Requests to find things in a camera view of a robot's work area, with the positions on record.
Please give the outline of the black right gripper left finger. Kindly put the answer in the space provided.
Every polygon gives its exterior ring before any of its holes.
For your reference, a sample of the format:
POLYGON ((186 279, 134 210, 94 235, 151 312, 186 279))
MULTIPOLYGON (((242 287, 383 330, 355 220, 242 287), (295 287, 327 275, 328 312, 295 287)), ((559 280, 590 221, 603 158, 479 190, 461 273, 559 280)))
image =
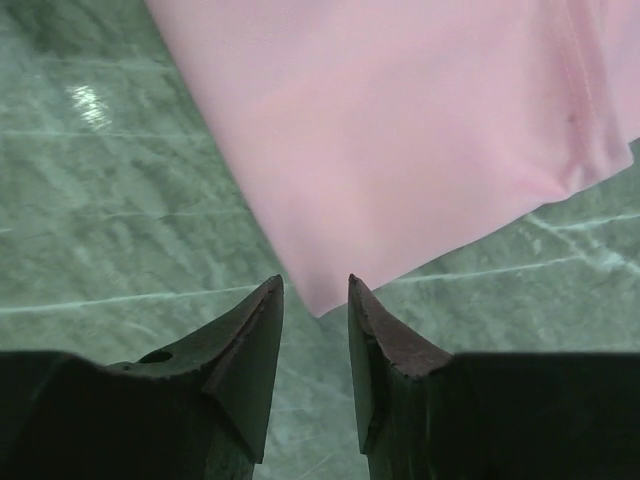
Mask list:
POLYGON ((264 456, 283 325, 273 276, 135 362, 1 355, 5 479, 249 479, 264 456))

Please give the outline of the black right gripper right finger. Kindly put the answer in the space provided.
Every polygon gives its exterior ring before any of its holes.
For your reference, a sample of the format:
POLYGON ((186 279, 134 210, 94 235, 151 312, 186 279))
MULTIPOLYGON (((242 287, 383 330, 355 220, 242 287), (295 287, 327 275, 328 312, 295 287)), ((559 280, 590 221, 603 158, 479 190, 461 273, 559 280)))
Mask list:
POLYGON ((360 451, 373 479, 635 479, 635 353, 451 354, 358 277, 348 331, 360 451))

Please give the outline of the pink t shirt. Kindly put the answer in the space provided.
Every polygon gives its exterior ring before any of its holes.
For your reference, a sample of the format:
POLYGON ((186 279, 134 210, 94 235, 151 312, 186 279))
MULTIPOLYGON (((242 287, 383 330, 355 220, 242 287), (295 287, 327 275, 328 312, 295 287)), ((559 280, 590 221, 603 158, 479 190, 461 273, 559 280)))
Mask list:
POLYGON ((307 309, 627 168, 635 1, 151 1, 307 309))

